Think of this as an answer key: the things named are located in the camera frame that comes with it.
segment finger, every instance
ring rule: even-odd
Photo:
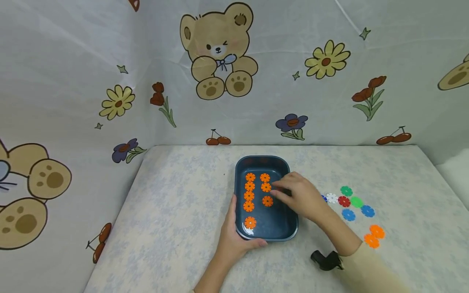
[[[246,245],[248,250],[251,250],[251,249],[266,247],[267,246],[267,241],[265,241],[264,239],[261,239],[261,238],[256,238],[256,239],[246,241],[245,245]]]
[[[300,173],[297,173],[297,172],[295,172],[295,171],[293,171],[293,172],[291,172],[291,173],[289,173],[289,174],[292,174],[293,177],[298,178],[298,179],[302,179],[302,178],[303,178],[303,176],[301,176]]]
[[[290,172],[290,173],[288,173],[287,175],[283,176],[283,178],[285,178],[285,179],[287,179],[287,178],[290,178],[290,179],[291,179],[291,178],[295,178],[295,177],[296,177],[296,176],[293,174],[293,172]]]
[[[226,220],[230,222],[236,221],[236,195],[233,194],[230,201],[230,206],[228,208]]]
[[[291,206],[293,204],[294,199],[291,196],[288,196],[284,194],[281,191],[278,190],[271,190],[270,194],[273,195],[274,197],[278,198],[280,201],[282,201],[284,204],[287,206]]]
[[[275,187],[283,187],[291,190],[293,188],[293,183],[294,181],[284,177],[279,181],[272,182],[272,185]]]

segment bear bow tie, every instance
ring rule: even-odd
[[[231,63],[235,62],[236,61],[236,55],[229,54],[223,60],[216,60],[216,61],[217,61],[217,68],[221,66],[222,71],[223,70],[228,71],[226,64],[231,64]]]

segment blue floral tablecloth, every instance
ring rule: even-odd
[[[323,195],[341,196],[341,187],[350,187],[364,206],[339,200],[355,215],[345,212],[353,218],[347,224],[362,238],[371,225],[381,226],[386,237],[376,251],[415,292],[469,287],[469,212],[416,146],[156,146],[145,155],[85,292],[193,288],[216,248],[236,162],[247,155],[285,159]],[[339,203],[329,204],[343,214]],[[248,253],[222,292],[348,292],[312,263],[316,249],[326,254],[333,247],[301,219],[292,240]]]

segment red plastic snowflake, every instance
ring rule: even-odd
[[[339,204],[344,208],[348,208],[350,206],[350,200],[346,196],[339,196]]]

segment bear paw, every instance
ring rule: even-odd
[[[252,76],[245,71],[235,71],[228,75],[226,81],[227,91],[235,97],[247,95],[252,88]]]
[[[225,84],[218,77],[209,77],[197,85],[197,95],[204,100],[220,98],[225,92]]]
[[[71,181],[72,173],[65,165],[44,159],[31,168],[28,189],[36,198],[53,199],[64,193]]]
[[[47,221],[45,205],[34,198],[22,198],[0,211],[0,249],[21,248],[33,242]]]

